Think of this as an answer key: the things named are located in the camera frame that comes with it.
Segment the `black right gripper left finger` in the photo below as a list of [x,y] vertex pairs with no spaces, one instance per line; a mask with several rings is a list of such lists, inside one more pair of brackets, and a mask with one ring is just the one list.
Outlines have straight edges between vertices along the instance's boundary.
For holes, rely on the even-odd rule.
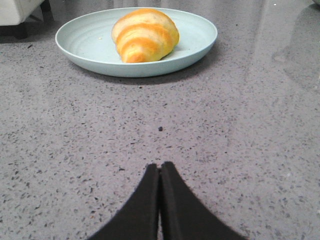
[[149,164],[136,190],[91,240],[156,240],[159,221],[160,171]]

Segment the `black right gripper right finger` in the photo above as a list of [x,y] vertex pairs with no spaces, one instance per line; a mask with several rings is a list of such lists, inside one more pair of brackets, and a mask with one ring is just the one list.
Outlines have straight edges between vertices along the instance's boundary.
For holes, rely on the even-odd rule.
[[172,162],[160,169],[160,214],[165,240],[243,240],[193,194]]

